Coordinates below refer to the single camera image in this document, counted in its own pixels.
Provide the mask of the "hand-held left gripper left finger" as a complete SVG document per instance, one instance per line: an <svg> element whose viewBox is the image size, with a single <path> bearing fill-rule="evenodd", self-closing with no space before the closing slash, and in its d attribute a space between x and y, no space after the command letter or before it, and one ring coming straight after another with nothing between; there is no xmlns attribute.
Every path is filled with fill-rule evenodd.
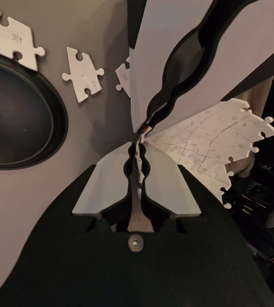
<svg viewBox="0 0 274 307"><path fill-rule="evenodd" d="M99 160L72 210L74 216L101 215L107 220L119 220L120 213L123 217L128 215L129 209L120 209L120 213L116 210L131 194L134 153L135 144L126 142Z"/></svg>

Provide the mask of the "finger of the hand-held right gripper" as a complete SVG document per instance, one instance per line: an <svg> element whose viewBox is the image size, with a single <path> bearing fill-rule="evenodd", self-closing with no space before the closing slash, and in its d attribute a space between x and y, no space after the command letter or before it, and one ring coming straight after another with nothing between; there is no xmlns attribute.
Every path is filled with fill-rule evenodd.
<svg viewBox="0 0 274 307"><path fill-rule="evenodd" d="M134 132L146 121L150 101L162 89L164 69L173 49L212 6L209 0L127 1Z"/></svg>
<svg viewBox="0 0 274 307"><path fill-rule="evenodd" d="M216 104L274 54L274 0L244 8L222 35L213 62L199 83L177 98L161 132Z"/></svg>

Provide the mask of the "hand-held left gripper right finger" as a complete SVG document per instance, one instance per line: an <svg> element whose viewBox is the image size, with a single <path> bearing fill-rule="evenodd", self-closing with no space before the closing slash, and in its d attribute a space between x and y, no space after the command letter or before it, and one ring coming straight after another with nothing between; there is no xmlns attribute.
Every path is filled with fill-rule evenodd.
<svg viewBox="0 0 274 307"><path fill-rule="evenodd" d="M144 179L141 200L169 216L198 217L201 210L177 163L150 143L140 146Z"/></svg>

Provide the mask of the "partly built white puzzle ball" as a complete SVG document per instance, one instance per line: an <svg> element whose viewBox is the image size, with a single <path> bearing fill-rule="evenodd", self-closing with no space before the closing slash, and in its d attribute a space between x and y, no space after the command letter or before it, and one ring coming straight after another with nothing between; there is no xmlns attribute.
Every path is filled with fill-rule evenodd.
<svg viewBox="0 0 274 307"><path fill-rule="evenodd" d="M246 101L232 98L153 136L146 136L151 130L147 127L140 143L148 142L169 155L222 203L221 188L228 190L234 175L225 167L229 158L245 159L259 151L255 142L274 136L273 118L262 119L248 108Z"/></svg>

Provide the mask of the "white puzzle piece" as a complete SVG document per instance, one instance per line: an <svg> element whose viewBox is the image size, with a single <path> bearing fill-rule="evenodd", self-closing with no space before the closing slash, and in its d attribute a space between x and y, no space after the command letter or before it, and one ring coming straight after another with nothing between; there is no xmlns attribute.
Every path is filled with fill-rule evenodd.
<svg viewBox="0 0 274 307"><path fill-rule="evenodd" d="M70 74L63 73L62 79L72 81L77 101L81 103L89 97L85 92L86 89L90 90L91 95L102 90L98 76L103 76L105 72L103 68L95 69L88 54L82 53L82 61L79 61L76 58L78 52L76 49L67 47L66 50Z"/></svg>
<svg viewBox="0 0 274 307"><path fill-rule="evenodd" d="M115 72L119 79L119 84L116 85L116 90L121 91L123 89L127 96L131 98L130 68L126 68L125 63L123 63Z"/></svg>

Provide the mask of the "white joined puzzle pieces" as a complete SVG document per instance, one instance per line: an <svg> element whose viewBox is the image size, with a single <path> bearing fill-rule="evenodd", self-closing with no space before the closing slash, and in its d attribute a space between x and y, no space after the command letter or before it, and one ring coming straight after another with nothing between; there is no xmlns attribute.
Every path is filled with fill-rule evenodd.
<svg viewBox="0 0 274 307"><path fill-rule="evenodd" d="M45 56L45 50L34 47L31 28L11 17L8 17L8 23L8 26L0 24L0 55L13 59L13 54L18 52L22 55L19 64L38 71L36 55Z"/></svg>

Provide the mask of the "person's beige trousers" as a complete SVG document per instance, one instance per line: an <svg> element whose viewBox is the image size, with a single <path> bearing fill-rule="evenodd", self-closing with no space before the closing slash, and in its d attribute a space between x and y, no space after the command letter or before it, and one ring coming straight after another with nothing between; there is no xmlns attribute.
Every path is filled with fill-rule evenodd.
<svg viewBox="0 0 274 307"><path fill-rule="evenodd" d="M263 82L252 87L251 89L237 95L235 98L248 102L248 104L250 105L249 109L252 110L253 114L258 117L262 117L262 113L270 92L272 81L273 77L270 77L269 79L264 80ZM239 178L247 178L250 174L250 170L254 165L254 160L254 152L250 151L247 158L227 164L225 166L226 171L232 171L234 175Z"/></svg>

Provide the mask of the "black bag with yellow trim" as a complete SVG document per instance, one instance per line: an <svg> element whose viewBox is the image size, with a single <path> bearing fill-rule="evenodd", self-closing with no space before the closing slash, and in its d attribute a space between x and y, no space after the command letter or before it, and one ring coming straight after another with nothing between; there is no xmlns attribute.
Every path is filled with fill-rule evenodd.
<svg viewBox="0 0 274 307"><path fill-rule="evenodd" d="M270 203L252 191L238 192L232 203L232 217L238 221L265 222L270 213Z"/></svg>

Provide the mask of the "black round tray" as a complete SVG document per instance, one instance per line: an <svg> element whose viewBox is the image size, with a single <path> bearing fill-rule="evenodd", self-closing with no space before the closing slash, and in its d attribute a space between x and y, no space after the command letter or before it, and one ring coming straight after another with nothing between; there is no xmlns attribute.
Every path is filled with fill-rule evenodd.
<svg viewBox="0 0 274 307"><path fill-rule="evenodd" d="M51 158L68 131L65 104L41 73L0 55L0 170Z"/></svg>

